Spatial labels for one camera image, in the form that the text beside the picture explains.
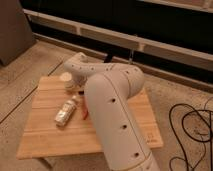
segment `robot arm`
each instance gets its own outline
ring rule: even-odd
[[[109,168],[114,171],[158,171],[127,104],[127,99],[142,89],[142,71],[125,64],[85,63],[82,57],[85,58],[82,53],[77,54],[65,63],[65,67],[74,74],[76,84],[86,82],[87,108]]]

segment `wooden table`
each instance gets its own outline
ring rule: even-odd
[[[55,115],[75,93],[78,93],[77,89],[67,92],[58,76],[41,78],[17,152],[18,159],[37,158],[50,168],[44,157],[102,151],[90,118],[82,119],[82,101],[64,128],[55,125]],[[128,103],[148,145],[162,147],[163,141],[146,91],[129,99]]]

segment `wire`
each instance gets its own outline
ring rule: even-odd
[[[203,109],[195,109],[193,106],[189,105],[189,104],[185,104],[185,103],[180,103],[180,104],[176,104],[174,106],[171,107],[170,111],[169,111],[169,122],[170,122],[170,126],[172,128],[172,131],[178,141],[178,144],[181,147],[181,150],[183,152],[183,158],[182,157],[172,157],[169,161],[169,168],[171,171],[173,171],[173,167],[172,167],[172,163],[175,160],[181,160],[184,161],[185,163],[185,168],[186,171],[195,171],[195,169],[198,167],[198,165],[202,162],[202,160],[204,159],[204,157],[206,156],[206,143],[210,143],[210,167],[211,167],[211,171],[212,171],[212,138],[213,138],[213,132],[212,132],[212,121],[211,121],[211,115],[213,114],[212,110],[208,110],[206,109],[207,104],[213,100],[213,97],[211,97],[210,99],[208,99],[206,101],[206,103],[204,104],[204,108]],[[175,128],[173,125],[173,115],[174,115],[174,110],[176,108],[179,107],[185,107],[187,109],[189,109],[189,112],[186,112],[182,115],[181,117],[181,126],[182,129],[184,131],[184,133],[192,140],[198,143],[202,143],[203,144],[203,154],[202,156],[199,158],[199,160],[196,162],[196,164],[192,165],[189,162],[186,150],[184,148],[183,143],[181,142]],[[209,114],[209,121],[206,121],[206,117],[203,117],[201,113],[207,113]],[[200,124],[204,125],[207,129],[208,129],[208,133],[202,133],[201,131],[198,131],[198,129],[194,129],[193,133],[190,133],[187,129],[186,129],[186,119],[192,119],[192,116],[198,117]]]

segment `table leg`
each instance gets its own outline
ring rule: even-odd
[[[36,158],[43,166],[45,166],[48,170],[52,170],[53,166],[44,158]]]

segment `speckled floor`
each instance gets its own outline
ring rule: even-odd
[[[17,160],[16,151],[39,78],[42,75],[62,73],[62,62],[75,53],[39,41],[9,66],[0,68],[0,171],[47,170],[37,160]],[[197,108],[202,107],[212,94],[151,75],[146,75],[145,88],[164,141],[164,147],[153,149],[153,153],[161,170],[167,171],[170,158],[176,155],[182,156],[169,125],[169,109],[176,103],[188,103]],[[179,122],[177,120],[175,126],[178,133],[182,135]],[[188,126],[195,124],[195,122],[189,122]],[[203,146],[191,142],[185,136],[182,136],[182,141],[191,163],[196,163],[202,155]],[[54,166],[54,171],[109,170],[102,153],[50,157],[47,160]],[[207,155],[197,171],[209,171],[209,160],[209,148],[207,147]],[[184,166],[183,162],[177,161],[174,163],[174,170],[183,171]]]

